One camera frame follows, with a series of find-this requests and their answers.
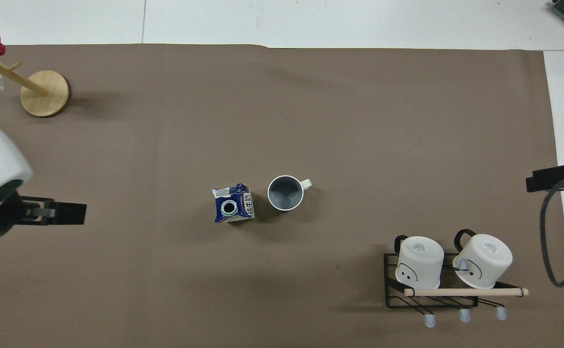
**brown mat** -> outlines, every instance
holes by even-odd
[[[21,194],[87,203],[85,226],[0,238],[0,347],[564,347],[564,289],[543,270],[525,192],[556,163],[541,52],[12,46],[70,82],[28,116],[6,81],[0,127],[35,171]],[[310,178],[295,211],[273,177]],[[211,188],[242,182],[257,219],[217,225]],[[549,220],[564,272],[560,201]],[[459,229],[506,242],[509,309],[383,305],[383,253]]]

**wooden mug tree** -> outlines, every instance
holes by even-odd
[[[0,43],[0,56],[5,54],[5,47]],[[24,77],[14,70],[21,66],[17,62],[6,66],[0,62],[0,74],[22,86],[19,99],[24,109],[38,117],[48,117],[59,112],[69,98],[69,85],[65,78],[56,71],[43,70]]]

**wooden dowel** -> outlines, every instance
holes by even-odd
[[[527,296],[527,288],[506,289],[404,289],[404,296]]]
[[[10,66],[9,70],[14,71],[15,69],[17,69],[21,65],[22,65],[22,62],[17,62],[15,64],[13,64],[12,66]]]
[[[15,71],[11,71],[8,66],[6,66],[5,64],[2,64],[1,62],[0,62],[0,74],[5,76],[6,78],[11,79],[11,80],[17,82],[18,84],[32,90],[33,92],[35,92],[39,95],[47,95],[47,93],[48,93],[47,89],[45,89],[42,86],[36,84],[35,82],[30,81],[29,79],[23,77],[19,73],[16,73]]]

